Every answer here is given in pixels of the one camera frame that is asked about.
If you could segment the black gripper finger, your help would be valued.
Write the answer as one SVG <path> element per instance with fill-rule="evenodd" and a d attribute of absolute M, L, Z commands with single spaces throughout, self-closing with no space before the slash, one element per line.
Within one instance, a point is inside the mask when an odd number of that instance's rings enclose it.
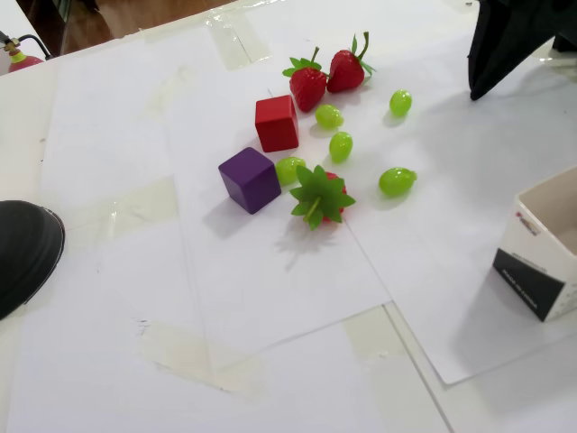
<path fill-rule="evenodd" d="M 556 51 L 576 51 L 576 0 L 502 2 L 508 6 L 510 17 L 490 57 L 489 70 L 482 75 L 483 96 L 549 40 L 554 41 Z"/>
<path fill-rule="evenodd" d="M 480 1 L 479 15 L 468 55 L 471 100 L 478 100 L 485 94 L 485 91 L 481 90 L 481 78 L 483 73 L 489 70 L 490 57 L 499 46 L 509 17 L 509 8 L 502 1 Z"/>

